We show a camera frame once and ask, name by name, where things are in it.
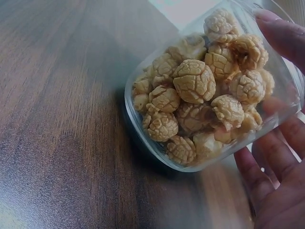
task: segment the mushroom popcorn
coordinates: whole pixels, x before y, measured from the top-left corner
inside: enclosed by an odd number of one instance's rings
[[[210,101],[216,92],[214,75],[204,62],[185,60],[173,74],[173,84],[180,97],[193,104]]]
[[[258,104],[275,88],[263,40],[242,34],[228,10],[215,10],[202,30],[167,47],[132,85],[143,132],[181,167],[217,158],[260,130]]]

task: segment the skin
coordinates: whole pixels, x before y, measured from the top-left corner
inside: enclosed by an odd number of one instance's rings
[[[254,14],[273,48],[305,74],[305,28],[288,23],[267,10]],[[275,98],[263,105],[267,113],[279,106],[283,105]],[[301,163],[287,145],[298,154]],[[305,228],[305,124],[291,117],[257,140],[252,152],[244,148],[234,156],[255,208],[254,228]]]

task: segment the wooden table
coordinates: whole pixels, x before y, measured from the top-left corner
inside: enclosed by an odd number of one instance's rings
[[[247,229],[232,157],[152,164],[122,117],[126,77],[176,28],[143,0],[0,0],[0,228]]]

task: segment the clear glass container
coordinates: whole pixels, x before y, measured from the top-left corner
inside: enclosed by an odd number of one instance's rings
[[[253,15],[253,9],[262,8],[275,12],[282,19],[291,21],[291,18],[272,0],[253,1],[253,0],[223,0],[213,8],[209,9],[195,21],[190,23],[184,30],[179,32],[176,39],[173,39],[160,47],[150,56],[148,56],[130,75],[126,87],[125,87],[125,105],[129,118],[129,123],[133,129],[132,138],[138,140],[157,159],[159,159],[165,165],[172,169],[181,172],[196,172],[202,170],[206,166],[221,160],[239,149],[247,146],[256,139],[262,137],[266,133],[270,132],[281,124],[288,117],[296,114],[301,110],[304,103],[304,81],[301,72],[288,60],[282,58],[264,39],[260,32]],[[256,131],[250,131],[249,133],[237,138],[229,144],[222,147],[220,153],[216,156],[202,160],[199,163],[190,163],[188,165],[181,165],[171,160],[166,154],[166,142],[160,143],[153,141],[147,130],[143,128],[142,121],[143,115],[137,112],[133,106],[133,83],[136,78],[143,74],[143,70],[150,66],[152,62],[159,56],[161,56],[165,50],[171,45],[175,45],[181,38],[188,36],[189,34],[204,33],[205,19],[210,16],[216,9],[226,9],[239,23],[242,33],[255,34],[263,39],[264,47],[269,53],[269,61],[265,65],[265,69],[272,73],[275,81],[275,88],[272,98],[276,98],[282,103],[281,106],[273,108],[272,113],[266,113],[263,109],[262,103],[257,106],[257,111],[262,117],[263,123],[261,128]]]

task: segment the caramel popcorn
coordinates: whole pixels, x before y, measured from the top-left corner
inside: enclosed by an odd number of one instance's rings
[[[193,137],[198,162],[212,159],[221,153],[223,144],[216,141],[214,134],[199,133]]]
[[[194,33],[181,39],[167,51],[178,63],[187,59],[202,60],[206,54],[205,41],[200,34]]]
[[[182,103],[176,112],[179,125],[188,134],[203,130],[215,117],[207,104]]]
[[[212,42],[230,43],[237,40],[240,28],[234,16],[226,9],[215,10],[205,19],[204,31]]]
[[[243,134],[249,133],[250,131],[259,130],[262,124],[262,117],[255,108],[252,108],[244,113],[244,120],[241,127],[233,130],[231,137],[237,138]]]
[[[261,69],[269,59],[262,39],[256,35],[243,34],[232,42],[230,47],[237,55],[238,65],[242,72]]]
[[[227,131],[239,128],[244,120],[244,111],[241,103],[231,95],[221,95],[211,103],[218,119],[224,124]]]
[[[172,113],[180,105],[180,97],[175,89],[158,86],[149,94],[149,102],[160,111]]]
[[[196,149],[194,143],[187,137],[171,137],[167,144],[168,157],[174,162],[187,165],[194,161]]]
[[[141,79],[133,83],[133,94],[149,94],[152,91],[152,85],[148,79]]]
[[[170,54],[164,53],[153,61],[152,65],[147,68],[146,74],[150,79],[163,77],[165,80],[170,81],[177,67],[177,61]]]
[[[213,99],[216,99],[217,97],[224,95],[224,94],[230,94],[230,79],[222,80],[222,81],[217,81],[216,82],[216,92],[215,95],[213,96]]]
[[[258,71],[238,73],[230,83],[232,95],[242,104],[257,104],[265,96],[265,86]]]
[[[212,70],[216,81],[227,79],[238,68],[233,52],[226,46],[219,44],[209,48],[204,62]]]
[[[216,83],[213,73],[202,61],[183,61],[173,77],[177,93],[188,103],[203,104],[210,101],[215,94]]]
[[[258,70],[262,76],[264,87],[265,87],[265,96],[264,99],[270,97],[273,94],[275,88],[275,80],[270,72],[265,69]]]
[[[147,114],[142,124],[146,127],[149,137],[156,142],[166,142],[178,133],[178,122],[171,113]]]
[[[133,106],[136,111],[145,112],[146,105],[149,103],[147,94],[136,95],[133,99]]]

